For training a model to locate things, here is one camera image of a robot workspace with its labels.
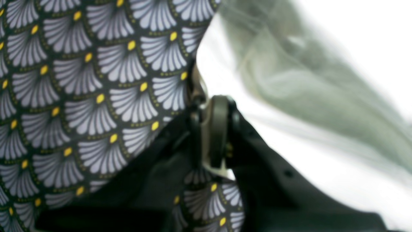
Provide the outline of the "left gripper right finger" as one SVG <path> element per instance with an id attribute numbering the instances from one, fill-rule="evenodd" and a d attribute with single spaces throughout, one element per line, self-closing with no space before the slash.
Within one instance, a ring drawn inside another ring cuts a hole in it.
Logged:
<path id="1" fill-rule="evenodd" d="M 242 232 L 386 232 L 377 213 L 334 200 L 269 147 L 234 100 L 210 102 L 209 165 L 233 171 L 243 201 Z"/>

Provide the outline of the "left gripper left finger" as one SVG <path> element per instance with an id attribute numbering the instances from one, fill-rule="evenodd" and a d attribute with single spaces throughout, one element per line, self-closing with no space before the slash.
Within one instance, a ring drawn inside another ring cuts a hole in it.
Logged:
<path id="1" fill-rule="evenodd" d="M 168 230 L 185 175 L 201 167 L 200 125 L 199 109 L 176 117 L 109 183 L 66 207 L 41 213 L 35 227 L 47 232 Z"/>

